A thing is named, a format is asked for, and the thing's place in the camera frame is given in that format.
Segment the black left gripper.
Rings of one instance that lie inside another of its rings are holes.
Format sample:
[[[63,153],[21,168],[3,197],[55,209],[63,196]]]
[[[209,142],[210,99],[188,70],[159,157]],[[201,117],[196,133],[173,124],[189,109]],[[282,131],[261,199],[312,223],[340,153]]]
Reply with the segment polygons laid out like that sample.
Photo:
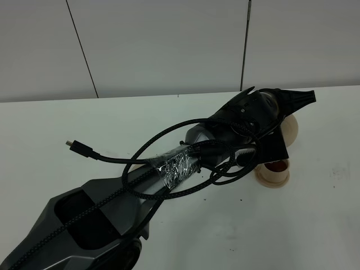
[[[281,115],[291,115],[315,103],[314,91],[290,91],[264,88],[247,89],[224,104],[210,119],[213,138],[246,138],[250,131],[258,138],[281,137]]]

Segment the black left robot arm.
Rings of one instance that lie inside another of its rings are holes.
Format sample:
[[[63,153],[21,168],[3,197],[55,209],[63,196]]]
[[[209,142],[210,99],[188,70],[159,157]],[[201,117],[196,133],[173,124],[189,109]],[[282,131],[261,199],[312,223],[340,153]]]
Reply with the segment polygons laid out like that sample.
[[[165,200],[210,185],[227,185],[260,164],[283,162],[291,139],[286,118],[315,103],[314,91],[249,88],[208,118],[173,125],[146,142],[188,127],[176,148],[141,159],[105,157],[78,141],[69,149],[94,160],[123,164],[118,178],[90,180],[50,199],[2,269],[132,269],[149,222]]]

